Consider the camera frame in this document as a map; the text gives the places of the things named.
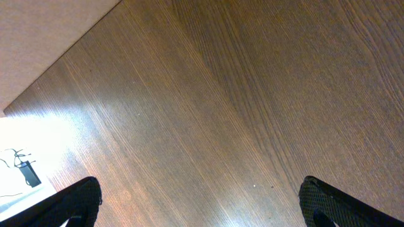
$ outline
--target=dark wood grain streak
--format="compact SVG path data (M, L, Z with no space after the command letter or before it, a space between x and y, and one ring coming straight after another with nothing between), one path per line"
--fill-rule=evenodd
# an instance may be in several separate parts
M404 219L402 3L123 1L6 110L69 128L97 226L304 226L315 175Z

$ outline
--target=wooden floor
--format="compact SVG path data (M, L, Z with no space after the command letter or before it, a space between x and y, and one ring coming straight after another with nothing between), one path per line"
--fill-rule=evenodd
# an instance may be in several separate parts
M404 219L403 15L123 0L5 113L70 125L49 178L96 176L97 226L304 226L306 175Z

